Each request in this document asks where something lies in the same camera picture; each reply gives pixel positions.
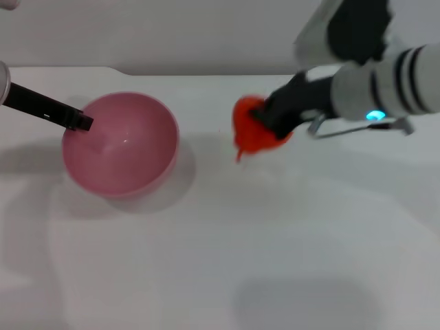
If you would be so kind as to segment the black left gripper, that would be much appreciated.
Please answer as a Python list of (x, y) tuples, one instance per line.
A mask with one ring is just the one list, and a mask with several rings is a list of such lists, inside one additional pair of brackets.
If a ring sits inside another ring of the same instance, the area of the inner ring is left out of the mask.
[(67, 104), (11, 83), (4, 105), (66, 129), (89, 131), (94, 119)]

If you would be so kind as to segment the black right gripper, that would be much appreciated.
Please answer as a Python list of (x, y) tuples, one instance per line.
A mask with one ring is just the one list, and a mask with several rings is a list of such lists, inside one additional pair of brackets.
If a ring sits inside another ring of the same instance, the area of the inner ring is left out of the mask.
[(270, 94), (263, 108), (251, 109), (250, 115), (277, 140), (283, 140), (296, 127), (309, 121), (305, 117), (308, 111), (317, 111), (328, 119), (336, 118), (331, 101), (332, 82), (332, 76), (308, 81), (302, 71)]

